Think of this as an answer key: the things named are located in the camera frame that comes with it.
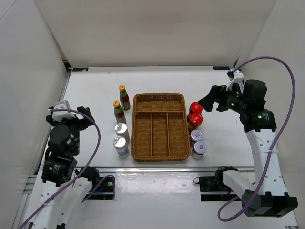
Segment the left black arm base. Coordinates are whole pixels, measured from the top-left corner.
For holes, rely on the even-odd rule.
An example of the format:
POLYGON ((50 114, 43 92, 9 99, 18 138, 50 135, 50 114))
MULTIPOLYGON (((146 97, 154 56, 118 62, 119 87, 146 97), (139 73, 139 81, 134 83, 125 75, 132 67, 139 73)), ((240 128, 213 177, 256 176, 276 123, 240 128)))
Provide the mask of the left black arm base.
POLYGON ((96 185, 89 191, 89 193, 85 196, 82 202, 91 198, 94 194, 103 193, 105 189, 108 187, 112 187, 113 197, 111 200, 114 200, 115 197, 115 176, 114 175, 106 175, 102 178, 99 178, 99 181, 96 185))

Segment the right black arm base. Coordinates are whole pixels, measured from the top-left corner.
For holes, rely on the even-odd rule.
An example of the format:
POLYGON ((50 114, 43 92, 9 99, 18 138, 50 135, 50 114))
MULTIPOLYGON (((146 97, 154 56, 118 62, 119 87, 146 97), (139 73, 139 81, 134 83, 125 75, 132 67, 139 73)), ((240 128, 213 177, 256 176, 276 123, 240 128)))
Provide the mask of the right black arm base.
POLYGON ((222 182, 223 172, 238 171, 235 167, 218 167, 213 176, 199 176, 193 179, 193 184, 199 185, 202 202, 229 201, 240 198, 222 182))

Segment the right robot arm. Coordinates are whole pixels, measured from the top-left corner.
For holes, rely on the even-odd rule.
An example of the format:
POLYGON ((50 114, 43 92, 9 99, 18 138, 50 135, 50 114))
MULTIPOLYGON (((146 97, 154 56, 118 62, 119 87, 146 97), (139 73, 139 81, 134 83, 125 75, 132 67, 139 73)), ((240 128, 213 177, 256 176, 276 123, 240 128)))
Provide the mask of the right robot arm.
POLYGON ((237 83, 214 85, 198 103, 208 112, 214 103, 218 103, 219 112, 237 112, 253 155, 255 184, 234 167, 219 167, 214 186, 221 191, 230 188, 240 198, 242 212, 248 217, 280 218, 296 209, 298 201, 288 194, 283 181, 275 149, 275 117, 264 108, 266 91, 266 84, 259 80, 247 80, 242 90, 237 83))

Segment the white-lid sauce jar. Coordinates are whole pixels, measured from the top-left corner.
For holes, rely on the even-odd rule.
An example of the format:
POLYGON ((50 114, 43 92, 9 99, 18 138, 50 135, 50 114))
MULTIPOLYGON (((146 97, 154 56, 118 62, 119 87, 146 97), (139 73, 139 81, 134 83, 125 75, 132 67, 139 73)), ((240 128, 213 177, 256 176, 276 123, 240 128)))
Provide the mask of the white-lid sauce jar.
POLYGON ((203 139, 203 134, 200 130, 194 129, 190 133, 190 147, 192 148, 194 144, 198 141, 202 141, 203 139))
POLYGON ((207 150, 207 145, 203 141, 195 142, 191 151, 193 159, 200 159, 207 150))

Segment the green sauce bottle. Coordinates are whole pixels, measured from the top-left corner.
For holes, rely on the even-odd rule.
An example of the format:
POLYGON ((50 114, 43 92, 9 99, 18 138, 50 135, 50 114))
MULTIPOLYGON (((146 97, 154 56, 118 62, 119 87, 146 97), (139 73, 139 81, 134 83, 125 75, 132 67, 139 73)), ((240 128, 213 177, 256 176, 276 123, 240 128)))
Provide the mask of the green sauce bottle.
POLYGON ((120 101, 121 101, 123 110, 129 110, 131 107, 130 100, 129 100, 129 96, 127 94, 126 87, 124 84, 121 84, 119 86, 119 91, 120 91, 120 101))
POLYGON ((126 123, 126 118, 125 118, 125 114, 124 111, 121 107, 121 104, 118 100, 115 100, 113 102, 113 107, 114 107, 114 115, 116 118, 117 123, 126 123))

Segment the red-lid sauce jar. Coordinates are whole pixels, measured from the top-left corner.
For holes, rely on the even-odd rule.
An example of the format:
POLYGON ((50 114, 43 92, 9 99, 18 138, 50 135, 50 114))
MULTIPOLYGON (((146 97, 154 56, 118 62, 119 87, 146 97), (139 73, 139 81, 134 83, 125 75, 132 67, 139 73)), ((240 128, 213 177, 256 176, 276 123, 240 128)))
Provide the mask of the red-lid sauce jar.
POLYGON ((199 105, 198 102, 191 103, 189 107, 189 114, 193 114, 193 113, 201 114, 202 111, 203 111, 203 107, 199 105))
POLYGON ((189 133, 197 130, 203 122, 203 116, 199 113, 192 113, 188 115, 188 130, 189 133))

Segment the silver-capped seasoning shaker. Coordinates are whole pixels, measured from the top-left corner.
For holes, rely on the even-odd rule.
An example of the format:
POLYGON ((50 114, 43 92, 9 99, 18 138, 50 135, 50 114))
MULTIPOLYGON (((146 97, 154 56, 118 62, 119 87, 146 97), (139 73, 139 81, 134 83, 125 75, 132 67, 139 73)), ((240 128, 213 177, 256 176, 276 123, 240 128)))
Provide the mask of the silver-capped seasoning shaker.
POLYGON ((130 143, 130 135, 128 132, 128 127, 125 123, 118 123, 115 126, 115 132, 116 132, 117 136, 121 136, 121 137, 125 138, 127 144, 130 143))
POLYGON ((120 157, 128 157, 130 154, 126 139, 122 136, 117 136, 114 138, 113 146, 120 157))

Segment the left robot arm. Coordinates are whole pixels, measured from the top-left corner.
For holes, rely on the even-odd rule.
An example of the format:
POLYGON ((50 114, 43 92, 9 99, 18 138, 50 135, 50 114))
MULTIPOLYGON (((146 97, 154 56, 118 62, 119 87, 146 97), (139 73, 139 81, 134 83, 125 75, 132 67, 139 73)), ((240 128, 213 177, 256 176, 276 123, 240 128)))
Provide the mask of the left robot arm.
POLYGON ((34 212, 33 228, 58 229, 64 213, 60 211, 65 190, 75 182, 72 177, 80 153, 80 131, 95 124, 88 107, 69 109, 58 103, 51 107, 46 121, 52 126, 42 170, 41 206, 34 212))

